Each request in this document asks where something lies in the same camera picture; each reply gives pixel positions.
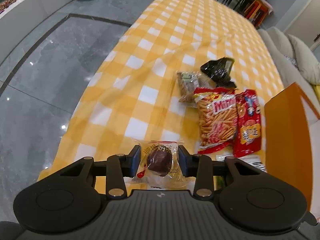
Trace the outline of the white snack bag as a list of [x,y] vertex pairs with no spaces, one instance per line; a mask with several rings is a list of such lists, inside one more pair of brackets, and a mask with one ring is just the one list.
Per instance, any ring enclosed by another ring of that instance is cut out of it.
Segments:
[[[215,160],[216,161],[224,161],[224,159],[226,157],[232,157],[233,155],[230,153],[226,153],[226,154],[218,154],[215,156]],[[246,163],[248,163],[249,165],[252,165],[258,169],[260,169],[261,171],[267,172],[267,169],[265,167],[265,165],[261,162],[261,159],[258,155],[256,154],[249,154],[247,156],[244,157],[240,157],[240,159]]]

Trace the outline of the clear brown pastry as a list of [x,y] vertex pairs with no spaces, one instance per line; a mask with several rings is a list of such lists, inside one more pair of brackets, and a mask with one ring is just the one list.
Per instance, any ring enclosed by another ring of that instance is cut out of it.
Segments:
[[140,189],[185,190],[195,178],[183,175],[179,166],[178,147],[183,141],[139,141],[140,161],[134,177],[125,177],[126,185]]

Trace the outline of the Mimi shrimp stick bag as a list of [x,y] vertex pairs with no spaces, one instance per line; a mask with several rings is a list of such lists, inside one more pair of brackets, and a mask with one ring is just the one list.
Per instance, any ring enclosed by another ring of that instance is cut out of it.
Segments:
[[225,87],[194,90],[200,127],[199,154],[211,154],[232,144],[238,114],[235,90]]

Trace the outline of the red snack bag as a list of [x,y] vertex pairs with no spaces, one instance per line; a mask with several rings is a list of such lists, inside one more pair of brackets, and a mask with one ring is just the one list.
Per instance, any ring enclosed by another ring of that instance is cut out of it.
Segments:
[[261,109],[256,91],[247,89],[236,94],[236,107],[238,122],[233,155],[240,158],[261,150]]

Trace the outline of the orange cardboard box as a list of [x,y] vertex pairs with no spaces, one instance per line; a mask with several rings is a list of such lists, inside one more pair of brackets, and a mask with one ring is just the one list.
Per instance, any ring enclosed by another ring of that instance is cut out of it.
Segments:
[[319,217],[319,112],[296,83],[265,104],[266,168],[299,189]]

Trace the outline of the yellow white checkered tablecloth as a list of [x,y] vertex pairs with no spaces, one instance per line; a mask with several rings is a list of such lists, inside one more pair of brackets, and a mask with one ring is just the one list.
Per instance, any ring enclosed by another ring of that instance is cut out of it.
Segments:
[[83,158],[127,154],[140,140],[200,145],[197,110],[179,102],[179,71],[231,57],[238,91],[264,105],[284,88],[255,27],[214,0],[154,0],[121,37],[85,89],[43,179]]

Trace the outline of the clear bag brown nuts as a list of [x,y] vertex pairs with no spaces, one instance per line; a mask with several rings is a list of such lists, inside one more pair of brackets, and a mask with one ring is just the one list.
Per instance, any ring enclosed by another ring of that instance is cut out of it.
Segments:
[[180,90],[179,102],[190,107],[196,107],[194,90],[203,87],[202,75],[199,72],[177,72],[178,87]]

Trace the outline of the black foil snack packet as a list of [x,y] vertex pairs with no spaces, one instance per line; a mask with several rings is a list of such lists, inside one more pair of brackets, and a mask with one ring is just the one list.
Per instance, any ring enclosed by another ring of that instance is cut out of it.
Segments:
[[234,62],[230,57],[210,60],[200,67],[200,71],[216,83],[217,87],[236,89],[236,84],[230,76]]

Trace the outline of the beige cushion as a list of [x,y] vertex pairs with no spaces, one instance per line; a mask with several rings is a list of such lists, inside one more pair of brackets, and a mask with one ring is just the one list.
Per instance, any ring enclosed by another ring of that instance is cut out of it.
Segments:
[[299,38],[289,34],[289,41],[295,52],[298,69],[301,75],[312,85],[319,85],[320,68],[319,61],[316,59],[310,48]]

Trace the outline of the beige sofa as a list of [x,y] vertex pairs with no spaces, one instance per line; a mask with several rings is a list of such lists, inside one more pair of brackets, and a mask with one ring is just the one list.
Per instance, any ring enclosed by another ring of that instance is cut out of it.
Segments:
[[286,88],[295,82],[306,94],[315,109],[319,111],[319,99],[313,88],[316,85],[310,84],[301,75],[288,34],[284,34],[276,27],[270,27],[267,30],[259,29],[258,33],[272,57],[284,87]]

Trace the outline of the orange stool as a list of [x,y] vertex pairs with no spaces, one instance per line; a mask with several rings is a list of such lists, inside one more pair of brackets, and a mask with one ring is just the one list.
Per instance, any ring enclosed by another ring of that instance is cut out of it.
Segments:
[[254,0],[244,12],[244,17],[258,28],[273,7],[265,0]]

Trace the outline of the white low counter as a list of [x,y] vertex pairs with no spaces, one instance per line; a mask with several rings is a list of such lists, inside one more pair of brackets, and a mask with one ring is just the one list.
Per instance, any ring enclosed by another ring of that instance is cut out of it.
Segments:
[[35,27],[72,0],[18,0],[1,13],[1,61]]

